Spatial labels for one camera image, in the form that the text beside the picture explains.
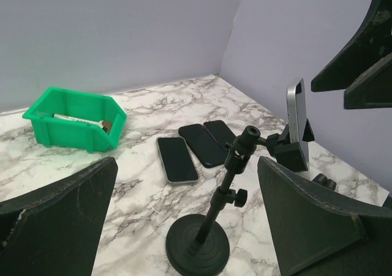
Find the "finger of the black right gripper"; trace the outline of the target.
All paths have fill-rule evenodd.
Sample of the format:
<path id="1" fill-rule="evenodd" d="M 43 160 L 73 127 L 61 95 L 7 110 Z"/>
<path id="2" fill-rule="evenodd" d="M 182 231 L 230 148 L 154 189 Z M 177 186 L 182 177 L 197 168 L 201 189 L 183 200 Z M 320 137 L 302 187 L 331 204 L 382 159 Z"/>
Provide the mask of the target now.
<path id="1" fill-rule="evenodd" d="M 391 108 L 391 53 L 362 73 L 344 92 L 344 109 Z"/>
<path id="2" fill-rule="evenodd" d="M 371 0 L 355 35 L 311 81 L 311 91 L 347 89 L 391 52 L 391 0 Z"/>

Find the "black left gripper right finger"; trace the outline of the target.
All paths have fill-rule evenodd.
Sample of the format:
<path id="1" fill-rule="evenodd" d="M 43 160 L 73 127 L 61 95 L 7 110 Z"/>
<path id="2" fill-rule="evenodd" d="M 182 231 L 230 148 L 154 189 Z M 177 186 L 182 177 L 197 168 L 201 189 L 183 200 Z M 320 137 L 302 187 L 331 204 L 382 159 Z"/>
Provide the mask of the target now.
<path id="1" fill-rule="evenodd" d="M 268 157 L 258 179 L 281 275 L 391 275 L 391 209 L 307 180 Z"/>

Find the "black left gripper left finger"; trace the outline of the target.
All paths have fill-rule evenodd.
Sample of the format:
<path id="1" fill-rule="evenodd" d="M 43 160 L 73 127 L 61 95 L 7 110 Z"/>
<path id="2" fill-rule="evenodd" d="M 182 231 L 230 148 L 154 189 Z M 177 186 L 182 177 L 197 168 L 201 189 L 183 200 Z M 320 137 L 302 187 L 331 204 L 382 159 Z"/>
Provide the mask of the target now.
<path id="1" fill-rule="evenodd" d="M 1 275 L 91 275 L 116 182 L 105 157 L 1 202 Z"/>

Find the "black tall phone stand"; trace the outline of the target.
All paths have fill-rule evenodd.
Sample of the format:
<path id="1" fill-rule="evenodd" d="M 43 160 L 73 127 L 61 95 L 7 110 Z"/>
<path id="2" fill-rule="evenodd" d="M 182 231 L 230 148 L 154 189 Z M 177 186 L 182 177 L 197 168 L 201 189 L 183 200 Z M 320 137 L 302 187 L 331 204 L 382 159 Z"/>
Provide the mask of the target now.
<path id="1" fill-rule="evenodd" d="M 307 119 L 304 141 L 315 140 Z M 215 190 L 206 215 L 190 214 L 177 219 L 168 230 L 165 250 L 173 268 L 181 275 L 218 275 L 226 266 L 230 244 L 224 229 L 216 219 L 227 204 L 243 207 L 247 190 L 234 190 L 230 186 L 236 175 L 244 172 L 257 146 L 264 146 L 278 164 L 298 174 L 305 169 L 303 154 L 298 143 L 290 142 L 289 125 L 282 133 L 262 138 L 258 128 L 248 125 L 236 136 L 224 167 L 227 170 L 221 185 Z"/>

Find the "silver-edged phone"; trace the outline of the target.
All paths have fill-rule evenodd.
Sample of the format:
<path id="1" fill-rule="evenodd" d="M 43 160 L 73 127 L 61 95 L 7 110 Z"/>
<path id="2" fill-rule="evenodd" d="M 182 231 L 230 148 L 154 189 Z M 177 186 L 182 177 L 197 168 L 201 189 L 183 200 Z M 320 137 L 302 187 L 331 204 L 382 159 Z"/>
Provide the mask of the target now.
<path id="1" fill-rule="evenodd" d="M 156 143 L 165 178 L 169 185 L 192 185 L 199 181 L 194 161 L 182 137 L 158 137 Z"/>

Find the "pink-edged black phone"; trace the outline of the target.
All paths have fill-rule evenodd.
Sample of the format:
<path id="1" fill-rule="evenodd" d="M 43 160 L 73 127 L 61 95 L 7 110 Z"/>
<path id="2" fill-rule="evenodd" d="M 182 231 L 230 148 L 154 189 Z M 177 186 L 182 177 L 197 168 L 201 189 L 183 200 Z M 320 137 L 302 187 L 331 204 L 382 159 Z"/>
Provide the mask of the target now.
<path id="1" fill-rule="evenodd" d="M 229 150 L 229 147 L 233 144 L 236 135 L 224 121 L 208 121 L 204 122 L 203 126 L 222 149 Z"/>

